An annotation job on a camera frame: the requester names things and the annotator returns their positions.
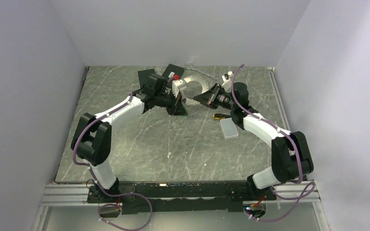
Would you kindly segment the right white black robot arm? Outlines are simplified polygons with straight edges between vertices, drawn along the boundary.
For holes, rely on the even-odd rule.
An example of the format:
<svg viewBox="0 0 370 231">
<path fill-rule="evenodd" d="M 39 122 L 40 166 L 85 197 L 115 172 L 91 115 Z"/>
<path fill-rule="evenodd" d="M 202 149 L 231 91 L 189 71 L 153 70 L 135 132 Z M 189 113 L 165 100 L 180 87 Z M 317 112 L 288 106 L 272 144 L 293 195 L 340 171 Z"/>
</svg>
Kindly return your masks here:
<svg viewBox="0 0 370 231">
<path fill-rule="evenodd" d="M 251 107 L 246 84 L 236 82 L 229 91 L 215 84 L 193 99 L 211 109 L 220 106 L 230 110 L 236 126 L 254 134 L 271 148 L 270 167 L 247 178 L 250 184 L 246 193 L 252 200 L 263 196 L 265 188 L 291 181 L 301 182 L 305 175 L 314 171 L 306 136 L 300 131 L 282 129 Z"/>
</svg>

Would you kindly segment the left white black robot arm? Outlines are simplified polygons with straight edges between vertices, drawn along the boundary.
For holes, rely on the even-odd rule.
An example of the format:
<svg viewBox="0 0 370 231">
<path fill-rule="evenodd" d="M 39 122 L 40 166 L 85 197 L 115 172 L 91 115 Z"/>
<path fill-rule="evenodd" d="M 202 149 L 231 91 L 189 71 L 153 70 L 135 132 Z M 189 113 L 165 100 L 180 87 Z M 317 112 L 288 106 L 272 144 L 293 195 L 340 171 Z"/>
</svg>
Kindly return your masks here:
<svg viewBox="0 0 370 231">
<path fill-rule="evenodd" d="M 165 108 L 171 116 L 185 116 L 180 93 L 183 86 L 186 83 L 179 74 L 171 72 L 164 77 L 152 73 L 122 102 L 104 112 L 80 117 L 71 144 L 73 162 L 88 168 L 105 201 L 113 202 L 119 196 L 119 180 L 109 161 L 114 131 L 154 107 Z"/>
</svg>

